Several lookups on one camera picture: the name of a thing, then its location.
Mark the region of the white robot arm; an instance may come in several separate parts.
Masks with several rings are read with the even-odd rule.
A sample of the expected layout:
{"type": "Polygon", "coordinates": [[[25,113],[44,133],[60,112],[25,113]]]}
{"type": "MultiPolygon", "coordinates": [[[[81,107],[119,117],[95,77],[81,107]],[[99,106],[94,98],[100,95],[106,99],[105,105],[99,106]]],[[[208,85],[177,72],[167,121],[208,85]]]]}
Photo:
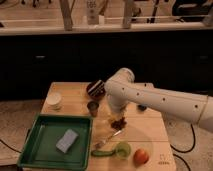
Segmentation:
{"type": "Polygon", "coordinates": [[[134,82],[129,68],[120,68],[106,82],[111,111],[120,114],[128,102],[179,117],[213,133],[213,97],[148,87],[134,82]]]}

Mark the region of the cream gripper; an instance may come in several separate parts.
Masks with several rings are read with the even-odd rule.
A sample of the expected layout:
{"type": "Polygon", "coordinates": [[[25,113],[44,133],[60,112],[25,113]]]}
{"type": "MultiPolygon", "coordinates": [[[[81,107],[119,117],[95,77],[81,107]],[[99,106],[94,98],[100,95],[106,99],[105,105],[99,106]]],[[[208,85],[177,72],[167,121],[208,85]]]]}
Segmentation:
{"type": "Polygon", "coordinates": [[[108,105],[110,108],[110,115],[114,120],[118,121],[124,116],[127,106],[126,102],[114,103],[112,101],[109,101],[108,105]]]}

